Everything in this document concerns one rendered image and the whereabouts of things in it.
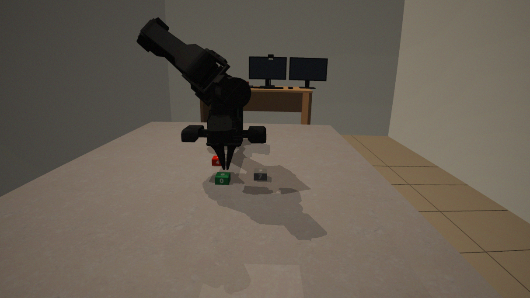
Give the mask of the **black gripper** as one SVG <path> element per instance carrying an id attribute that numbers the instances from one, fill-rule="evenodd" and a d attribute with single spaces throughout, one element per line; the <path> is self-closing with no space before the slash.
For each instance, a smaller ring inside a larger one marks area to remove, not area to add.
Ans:
<path id="1" fill-rule="evenodd" d="M 232 115 L 234 118 L 237 118 L 237 109 L 229 108 L 224 104 L 212 104 L 212 109 L 215 110 L 216 114 L 224 114 L 226 109 L 232 110 Z M 223 148 L 223 143 L 212 144 L 209 142 L 209 136 L 207 129 L 204 129 L 203 125 L 189 125 L 181 132 L 181 141 L 182 142 L 195 142 L 198 137 L 207 137 L 207 146 L 212 147 L 223 170 L 225 170 L 225 152 Z M 250 143 L 266 143 L 266 128 L 262 126 L 250 126 L 248 130 L 242 130 L 241 135 L 233 136 L 233 141 L 227 143 L 227 170 L 230 167 L 231 158 L 236 147 L 240 147 L 243 141 L 243 138 L 247 138 Z"/>

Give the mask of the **red block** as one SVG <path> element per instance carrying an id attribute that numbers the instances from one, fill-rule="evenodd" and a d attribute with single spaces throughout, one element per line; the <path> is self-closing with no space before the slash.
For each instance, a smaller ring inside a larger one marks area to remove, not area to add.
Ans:
<path id="1" fill-rule="evenodd" d="M 217 156 L 213 156 L 212 158 L 212 166 L 221 166 L 219 162 L 219 158 Z"/>

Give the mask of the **green digit block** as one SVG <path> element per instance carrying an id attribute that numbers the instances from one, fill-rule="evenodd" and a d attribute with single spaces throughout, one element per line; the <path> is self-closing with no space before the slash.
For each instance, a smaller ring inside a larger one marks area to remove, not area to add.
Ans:
<path id="1" fill-rule="evenodd" d="M 216 177 L 215 177 L 215 184 L 229 185 L 229 182 L 230 182 L 230 173 L 217 172 Z"/>

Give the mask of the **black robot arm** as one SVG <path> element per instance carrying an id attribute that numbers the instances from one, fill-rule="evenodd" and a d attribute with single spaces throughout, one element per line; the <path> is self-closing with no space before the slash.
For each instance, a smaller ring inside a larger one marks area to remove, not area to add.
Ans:
<path id="1" fill-rule="evenodd" d="M 251 98 L 250 86 L 245 80 L 226 73 L 230 66 L 225 58 L 197 44 L 186 45 L 168 30 L 159 17 L 153 18 L 140 30 L 136 42 L 147 52 L 167 58 L 207 106 L 224 104 L 238 109 L 247 105 Z M 224 114 L 209 110 L 207 131 L 210 143 L 231 143 L 233 136 L 242 134 L 241 118 L 234 118 L 231 109 L 226 109 Z"/>

